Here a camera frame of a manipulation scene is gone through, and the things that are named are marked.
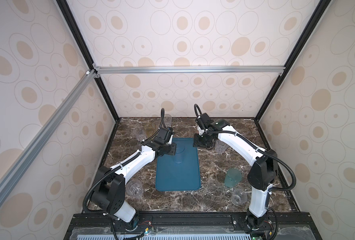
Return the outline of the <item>yellow tall plastic glass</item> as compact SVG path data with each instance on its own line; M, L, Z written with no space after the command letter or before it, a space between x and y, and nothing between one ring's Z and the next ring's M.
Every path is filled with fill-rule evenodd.
M153 135L157 132L158 126L153 122L148 122L144 125L147 138L153 138Z

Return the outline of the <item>blue tall plastic glass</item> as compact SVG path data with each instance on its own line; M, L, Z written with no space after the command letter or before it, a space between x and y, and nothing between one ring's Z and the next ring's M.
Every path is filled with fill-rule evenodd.
M176 164L181 164L184 161L184 155L185 155L185 146L182 144L178 144L176 147L174 162Z

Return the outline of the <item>green textured plastic glass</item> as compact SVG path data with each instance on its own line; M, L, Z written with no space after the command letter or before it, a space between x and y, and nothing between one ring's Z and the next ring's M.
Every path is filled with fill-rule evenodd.
M230 168L224 178L224 185L234 188L243 178L243 173L236 168Z

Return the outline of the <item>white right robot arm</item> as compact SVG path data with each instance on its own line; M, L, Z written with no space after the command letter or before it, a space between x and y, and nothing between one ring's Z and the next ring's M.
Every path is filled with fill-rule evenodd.
M256 220L262 219L268 210L269 190L277 176L277 165L272 162L274 156L249 141L224 119L214 121L200 110L195 110L195 115L198 133L193 137L194 147L209 150L215 146L216 140L220 140L251 166L247 175L252 189L248 215Z

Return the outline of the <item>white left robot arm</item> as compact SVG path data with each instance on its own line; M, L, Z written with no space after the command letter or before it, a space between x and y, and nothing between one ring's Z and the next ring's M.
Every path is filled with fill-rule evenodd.
M135 224L137 211L125 201L126 184L145 165L164 155L175 155L173 128L159 128L152 140L145 140L139 150L121 163L98 169L94 183L83 200L85 213L104 213Z

